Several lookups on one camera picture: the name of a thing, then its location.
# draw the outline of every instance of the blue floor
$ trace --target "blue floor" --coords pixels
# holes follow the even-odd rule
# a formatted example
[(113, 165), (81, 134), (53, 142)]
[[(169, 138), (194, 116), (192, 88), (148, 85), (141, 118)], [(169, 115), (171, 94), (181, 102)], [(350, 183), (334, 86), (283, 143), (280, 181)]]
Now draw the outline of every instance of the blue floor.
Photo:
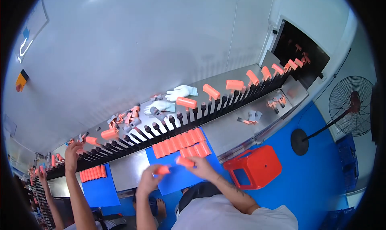
[[(348, 204), (337, 147), (328, 130), (310, 139), (305, 155), (298, 156), (292, 151), (291, 133), (297, 128), (304, 111), (264, 142), (264, 145), (274, 148), (282, 164), (282, 173), (264, 188), (246, 192), (263, 207), (274, 209), (286, 205), (297, 217), (299, 229), (308, 230), (317, 229), (327, 211), (348, 208)], [(303, 115), (299, 128), (310, 135), (324, 125), (321, 114), (312, 105)], [(231, 180), (227, 171), (223, 175)], [(170, 229), (176, 221), (174, 209), (182, 196), (181, 192), (161, 196), (159, 191), (154, 191), (152, 195), (162, 197), (166, 203), (167, 218), (159, 229)], [(120, 206), (102, 208), (103, 214), (135, 214), (132, 197), (121, 199), (120, 202)]]

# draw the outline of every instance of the bare foot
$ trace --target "bare foot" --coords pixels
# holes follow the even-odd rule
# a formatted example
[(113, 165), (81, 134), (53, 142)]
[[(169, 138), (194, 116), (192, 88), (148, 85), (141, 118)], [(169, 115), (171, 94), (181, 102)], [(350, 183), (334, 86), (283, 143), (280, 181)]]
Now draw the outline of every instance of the bare foot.
[(187, 192), (188, 190), (189, 190), (189, 188), (188, 188), (188, 187), (187, 187), (187, 188), (185, 188), (185, 189), (183, 189), (183, 190), (182, 190), (182, 195), (183, 195), (183, 194), (185, 194), (185, 192)]
[(157, 207), (158, 207), (158, 216), (161, 218), (166, 218), (166, 205), (164, 200), (157, 198)]

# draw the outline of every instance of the standing fan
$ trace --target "standing fan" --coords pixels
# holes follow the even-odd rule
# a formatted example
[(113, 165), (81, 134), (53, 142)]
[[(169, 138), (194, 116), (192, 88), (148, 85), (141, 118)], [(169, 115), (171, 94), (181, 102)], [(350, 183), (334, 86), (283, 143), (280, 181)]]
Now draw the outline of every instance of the standing fan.
[(370, 130), (370, 99), (372, 84), (364, 77), (350, 76), (340, 81), (332, 90), (329, 111), (332, 122), (310, 136), (297, 128), (291, 134), (292, 150), (304, 155), (308, 150), (308, 140), (320, 132), (335, 126), (345, 134), (362, 136)]

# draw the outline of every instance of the production line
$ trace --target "production line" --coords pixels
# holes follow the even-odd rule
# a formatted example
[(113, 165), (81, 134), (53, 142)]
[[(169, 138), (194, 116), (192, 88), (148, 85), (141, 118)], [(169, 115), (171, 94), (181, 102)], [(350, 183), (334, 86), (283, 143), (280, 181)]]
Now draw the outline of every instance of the production line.
[[(197, 88), (192, 93), (197, 96), (176, 97), (175, 105), (165, 100), (173, 95), (156, 95), (89, 129), (78, 139), (87, 142), (78, 161), (79, 182), (80, 171), (109, 162), (116, 191), (133, 189), (149, 165), (144, 149), (198, 126), (220, 163), (255, 141), (263, 141), (278, 130), (277, 122), (308, 96), (301, 83), (290, 76), (295, 70), (306, 70), (306, 66), (300, 68), (291, 61), (282, 68), (277, 59), (270, 64), (271, 68), (251, 65), (196, 82), (190, 87)], [(54, 156), (51, 165), (55, 167), (47, 167), (52, 194), (68, 197), (65, 162)]]

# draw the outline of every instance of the white t-shirt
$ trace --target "white t-shirt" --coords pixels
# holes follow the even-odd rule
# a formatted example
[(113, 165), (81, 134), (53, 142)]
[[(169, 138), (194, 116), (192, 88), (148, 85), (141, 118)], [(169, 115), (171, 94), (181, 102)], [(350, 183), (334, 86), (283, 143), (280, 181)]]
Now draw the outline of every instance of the white t-shirt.
[(285, 206), (258, 208), (252, 215), (239, 212), (224, 195), (193, 199), (178, 215), (172, 230), (298, 229), (295, 215)]
[[(113, 228), (113, 227), (116, 226), (114, 223), (112, 223), (112, 222), (110, 222), (110, 221), (105, 220), (104, 222), (105, 222), (105, 224), (106, 224), (107, 229), (110, 229), (110, 228)], [(103, 228), (102, 228), (102, 226), (100, 225), (100, 222), (99, 222), (99, 221), (95, 221), (95, 224), (96, 224), (96, 228), (97, 228), (98, 230), (103, 230)], [(72, 225), (66, 227), (64, 230), (76, 230), (76, 226), (75, 226), (75, 224), (72, 224)]]

